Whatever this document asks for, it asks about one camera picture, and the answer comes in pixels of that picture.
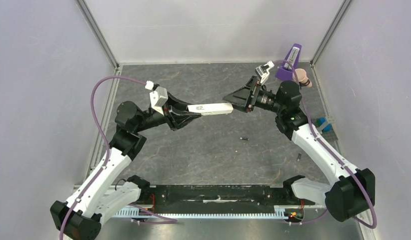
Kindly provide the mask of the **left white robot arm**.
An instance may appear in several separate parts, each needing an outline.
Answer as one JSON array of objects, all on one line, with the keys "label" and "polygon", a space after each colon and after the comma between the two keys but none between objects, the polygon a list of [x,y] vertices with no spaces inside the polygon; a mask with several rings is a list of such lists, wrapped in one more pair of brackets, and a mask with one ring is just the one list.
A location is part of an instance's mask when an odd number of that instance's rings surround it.
[{"label": "left white robot arm", "polygon": [[173,131],[200,118],[201,113],[190,111],[194,106],[170,93],[160,96],[150,93],[150,106],[140,109],[134,102],[125,101],[117,107],[116,132],[105,141],[105,154],[89,177],[66,201],[55,201],[50,212],[59,230],[59,239],[94,240],[102,226],[124,207],[133,202],[145,204],[151,192],[147,187],[126,181],[122,189],[105,193],[117,176],[140,153],[146,142],[142,131],[167,124]]}]

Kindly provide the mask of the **white remote control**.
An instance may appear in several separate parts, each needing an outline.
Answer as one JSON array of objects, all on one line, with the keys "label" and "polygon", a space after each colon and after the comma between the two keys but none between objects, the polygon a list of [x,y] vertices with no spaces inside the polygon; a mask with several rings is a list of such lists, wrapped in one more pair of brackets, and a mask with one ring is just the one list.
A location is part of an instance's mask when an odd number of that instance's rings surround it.
[{"label": "white remote control", "polygon": [[230,103],[190,104],[187,109],[189,112],[198,113],[202,116],[225,115],[232,113],[234,110]]}]

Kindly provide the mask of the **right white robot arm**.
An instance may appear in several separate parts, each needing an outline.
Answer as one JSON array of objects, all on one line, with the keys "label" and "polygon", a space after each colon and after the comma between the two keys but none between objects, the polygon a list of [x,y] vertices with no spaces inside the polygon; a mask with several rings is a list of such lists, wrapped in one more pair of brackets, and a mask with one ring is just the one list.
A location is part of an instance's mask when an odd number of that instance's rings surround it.
[{"label": "right white robot arm", "polygon": [[375,228],[376,178],[368,169],[359,169],[337,152],[318,133],[306,110],[300,108],[301,87],[294,81],[283,81],[276,92],[262,88],[258,77],[252,76],[241,88],[223,97],[233,108],[249,113],[255,108],[276,114],[278,130],[300,147],[319,167],[327,184],[315,182],[303,175],[283,182],[282,198],[288,204],[300,199],[323,205],[339,222],[357,218],[367,210]]}]

